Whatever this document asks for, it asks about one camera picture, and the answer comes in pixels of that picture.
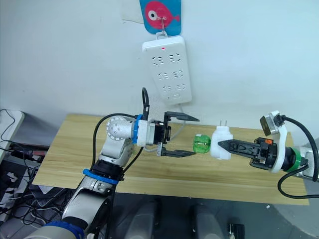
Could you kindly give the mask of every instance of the gray floor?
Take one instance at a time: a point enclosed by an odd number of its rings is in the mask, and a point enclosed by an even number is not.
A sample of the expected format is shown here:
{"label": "gray floor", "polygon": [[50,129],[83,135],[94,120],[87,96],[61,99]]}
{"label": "gray floor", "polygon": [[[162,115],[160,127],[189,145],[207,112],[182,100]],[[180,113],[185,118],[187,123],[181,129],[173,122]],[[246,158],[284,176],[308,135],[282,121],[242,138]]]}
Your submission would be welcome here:
{"label": "gray floor", "polygon": [[[259,203],[118,193],[114,204],[112,239],[122,239],[139,206],[155,198],[162,202],[160,226],[155,231],[155,238],[159,239],[191,239],[189,208],[198,203],[203,203],[211,209],[224,230],[225,238],[229,222],[244,224],[246,239],[316,238],[288,222],[273,205],[267,208],[267,204]],[[12,219],[0,229],[3,239],[21,239],[35,230],[31,226],[23,226],[18,219]]]}

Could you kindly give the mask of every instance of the blue poster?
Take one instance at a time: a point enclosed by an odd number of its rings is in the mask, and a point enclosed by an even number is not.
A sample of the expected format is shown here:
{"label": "blue poster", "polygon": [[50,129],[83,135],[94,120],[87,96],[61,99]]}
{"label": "blue poster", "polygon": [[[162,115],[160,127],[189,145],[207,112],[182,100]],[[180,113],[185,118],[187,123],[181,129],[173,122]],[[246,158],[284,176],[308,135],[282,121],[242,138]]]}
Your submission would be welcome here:
{"label": "blue poster", "polygon": [[144,26],[151,34],[162,31],[162,21],[169,36],[181,32],[181,0],[140,0]]}

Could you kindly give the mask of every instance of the white power adapter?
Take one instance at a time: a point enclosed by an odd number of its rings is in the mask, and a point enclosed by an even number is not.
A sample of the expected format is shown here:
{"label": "white power adapter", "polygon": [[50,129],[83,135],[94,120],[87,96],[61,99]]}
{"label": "white power adapter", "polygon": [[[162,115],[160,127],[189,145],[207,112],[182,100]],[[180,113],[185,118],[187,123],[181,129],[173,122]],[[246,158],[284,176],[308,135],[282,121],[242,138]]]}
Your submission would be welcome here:
{"label": "white power adapter", "polygon": [[231,153],[218,145],[218,142],[229,139],[233,139],[233,135],[230,133],[229,127],[217,126],[211,137],[210,155],[217,159],[229,160],[231,158]]}

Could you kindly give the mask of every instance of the white power strip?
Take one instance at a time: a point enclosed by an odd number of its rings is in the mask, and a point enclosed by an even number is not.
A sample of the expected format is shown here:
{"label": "white power strip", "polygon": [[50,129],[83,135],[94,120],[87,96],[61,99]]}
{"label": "white power strip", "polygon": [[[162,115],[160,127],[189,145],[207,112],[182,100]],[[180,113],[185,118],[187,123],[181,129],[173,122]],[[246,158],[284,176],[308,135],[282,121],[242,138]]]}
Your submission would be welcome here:
{"label": "white power strip", "polygon": [[175,36],[144,42],[143,55],[165,103],[173,105],[191,101],[184,38]]}

